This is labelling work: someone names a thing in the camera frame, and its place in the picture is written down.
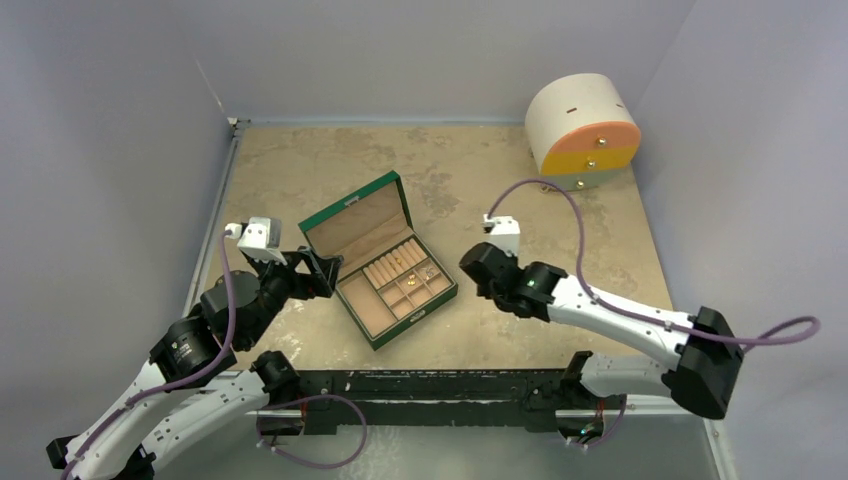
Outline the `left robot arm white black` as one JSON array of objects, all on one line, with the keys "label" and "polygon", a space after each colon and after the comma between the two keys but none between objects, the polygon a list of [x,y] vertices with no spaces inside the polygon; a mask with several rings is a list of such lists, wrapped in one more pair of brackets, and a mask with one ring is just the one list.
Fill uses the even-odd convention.
[{"label": "left robot arm white black", "polygon": [[225,386],[206,387],[253,348],[290,300],[329,298],[340,256],[309,247],[243,250],[249,270],[222,276],[150,350],[130,386],[90,427],[46,450],[63,479],[150,479],[181,447],[234,417],[300,396],[300,376],[280,351],[266,351]]}]

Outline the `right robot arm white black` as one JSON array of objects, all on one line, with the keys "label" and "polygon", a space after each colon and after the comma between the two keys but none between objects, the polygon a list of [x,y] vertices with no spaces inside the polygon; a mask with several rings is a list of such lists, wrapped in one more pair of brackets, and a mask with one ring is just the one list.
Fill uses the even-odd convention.
[{"label": "right robot arm white black", "polygon": [[574,274],[543,262],[525,267],[496,246],[468,250],[460,269],[479,296],[519,318],[575,326],[637,350],[632,356],[580,352],[561,381],[576,407],[618,395],[665,397],[703,418],[725,418],[744,354],[724,316],[703,307],[696,315],[625,300],[616,310],[587,294]]}]

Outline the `green jewelry box with lid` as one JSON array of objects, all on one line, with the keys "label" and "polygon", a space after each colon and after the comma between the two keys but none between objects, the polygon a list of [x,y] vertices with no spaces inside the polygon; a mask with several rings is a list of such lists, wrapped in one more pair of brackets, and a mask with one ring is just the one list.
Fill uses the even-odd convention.
[{"label": "green jewelry box with lid", "polygon": [[413,227],[395,171],[298,227],[317,254],[343,258],[337,295],[374,351],[457,296],[458,283]]}]

